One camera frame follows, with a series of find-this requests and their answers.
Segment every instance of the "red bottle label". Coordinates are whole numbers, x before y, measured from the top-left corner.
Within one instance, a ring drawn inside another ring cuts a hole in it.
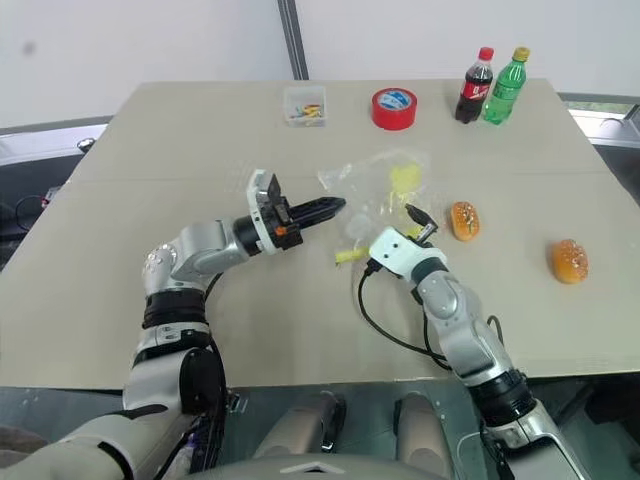
[[[482,100],[489,93],[490,85],[477,85],[471,82],[464,82],[460,95],[469,100]]]

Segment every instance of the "bread roll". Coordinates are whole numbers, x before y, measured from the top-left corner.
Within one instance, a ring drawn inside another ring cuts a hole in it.
[[[453,234],[461,242],[468,242],[480,231],[478,212],[469,202],[456,202],[451,207]]]
[[[574,240],[562,240],[551,247],[553,273],[562,283],[580,283],[589,274],[587,252]]]

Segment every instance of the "sprite bottle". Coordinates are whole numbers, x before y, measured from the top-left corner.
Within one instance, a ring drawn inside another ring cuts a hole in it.
[[[528,48],[516,48],[512,62],[498,75],[491,99],[484,107],[484,119],[488,122],[500,125],[511,115],[513,104],[527,79],[524,63],[528,58]]]

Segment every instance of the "plastic bag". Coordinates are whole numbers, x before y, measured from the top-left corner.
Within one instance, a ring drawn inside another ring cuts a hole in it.
[[[318,172],[331,195],[346,199],[336,217],[343,240],[336,245],[336,263],[366,255],[371,242],[387,226],[415,235],[420,226],[411,221],[405,204],[429,210],[425,194],[429,162],[426,155],[393,150],[337,170]]]

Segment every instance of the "coca-cola bottle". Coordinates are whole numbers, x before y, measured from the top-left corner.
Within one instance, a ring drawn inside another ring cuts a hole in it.
[[[493,48],[482,47],[478,54],[478,61],[474,63],[465,75],[464,85],[460,91],[460,100],[456,107],[456,120],[462,123],[475,121],[480,116],[493,72],[489,63],[493,58]]]

